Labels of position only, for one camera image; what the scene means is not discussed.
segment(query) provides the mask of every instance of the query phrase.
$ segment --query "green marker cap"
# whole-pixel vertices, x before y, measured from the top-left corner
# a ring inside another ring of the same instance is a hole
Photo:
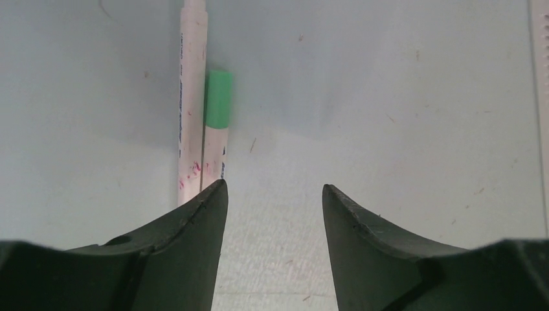
[[[232,74],[226,71],[210,71],[207,87],[206,126],[216,129],[228,128],[232,100]]]

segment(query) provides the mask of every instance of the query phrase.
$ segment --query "white marker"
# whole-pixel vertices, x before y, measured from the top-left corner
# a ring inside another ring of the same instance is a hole
[[[207,37],[205,0],[185,0],[179,55],[178,206],[200,192]]]
[[[210,71],[204,132],[204,170],[202,189],[225,178],[227,141],[232,97],[232,75],[225,71]]]

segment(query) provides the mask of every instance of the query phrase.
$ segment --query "table surface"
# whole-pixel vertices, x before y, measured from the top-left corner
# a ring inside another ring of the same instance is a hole
[[[337,309],[325,183],[456,246],[546,237],[526,0],[207,2],[235,76],[214,310]],[[1,238],[175,207],[182,3],[100,4],[0,3]]]

